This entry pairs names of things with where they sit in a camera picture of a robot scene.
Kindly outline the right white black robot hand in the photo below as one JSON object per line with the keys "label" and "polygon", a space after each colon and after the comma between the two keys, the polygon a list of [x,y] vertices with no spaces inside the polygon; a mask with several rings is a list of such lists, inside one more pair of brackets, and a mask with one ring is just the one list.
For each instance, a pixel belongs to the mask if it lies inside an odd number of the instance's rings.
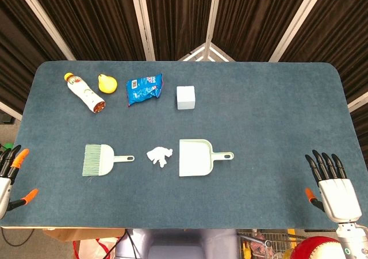
{"label": "right white black robot hand", "polygon": [[362,216],[361,207],[345,168],[336,154],[312,151],[305,158],[316,181],[321,199],[305,188],[308,201],[335,223],[354,223]]}

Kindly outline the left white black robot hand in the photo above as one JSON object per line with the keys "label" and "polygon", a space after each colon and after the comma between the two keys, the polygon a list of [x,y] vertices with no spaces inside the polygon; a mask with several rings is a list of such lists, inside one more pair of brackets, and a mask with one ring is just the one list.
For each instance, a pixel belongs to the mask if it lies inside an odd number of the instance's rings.
{"label": "left white black robot hand", "polygon": [[39,192],[38,189],[32,189],[26,196],[14,201],[10,200],[17,174],[24,159],[29,154],[28,148],[23,149],[21,152],[20,149],[21,145],[18,145],[1,151],[1,219],[7,212],[29,204]]}

